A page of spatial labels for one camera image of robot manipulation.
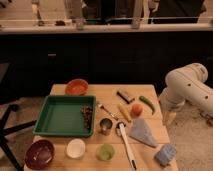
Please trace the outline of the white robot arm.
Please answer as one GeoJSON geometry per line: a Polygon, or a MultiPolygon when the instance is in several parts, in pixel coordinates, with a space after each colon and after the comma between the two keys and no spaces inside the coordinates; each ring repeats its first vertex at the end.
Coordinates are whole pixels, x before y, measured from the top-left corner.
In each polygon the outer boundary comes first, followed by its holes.
{"type": "Polygon", "coordinates": [[[174,69],[165,77],[166,87],[159,96],[163,124],[170,125],[186,101],[197,106],[205,116],[213,118],[213,88],[205,84],[208,78],[206,67],[192,63],[174,69]]]}

